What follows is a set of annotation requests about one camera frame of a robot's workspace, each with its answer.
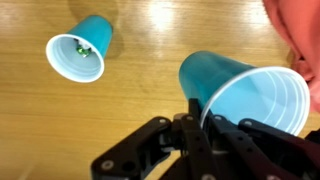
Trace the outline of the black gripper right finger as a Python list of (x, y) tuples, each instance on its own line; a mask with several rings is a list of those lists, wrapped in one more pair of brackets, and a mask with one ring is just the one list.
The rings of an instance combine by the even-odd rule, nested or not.
[(245, 118), (235, 125), (212, 113), (205, 124), (222, 136), (259, 178), (320, 180), (319, 130), (300, 138), (253, 119)]

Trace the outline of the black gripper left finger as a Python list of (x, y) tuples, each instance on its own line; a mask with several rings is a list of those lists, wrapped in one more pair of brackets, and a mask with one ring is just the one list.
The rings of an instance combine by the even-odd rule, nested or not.
[(173, 120), (155, 117), (96, 158), (93, 180), (143, 180), (170, 154), (181, 156), (161, 180), (218, 180), (218, 169), (206, 133), (200, 127), (200, 107), (189, 101), (189, 112)]

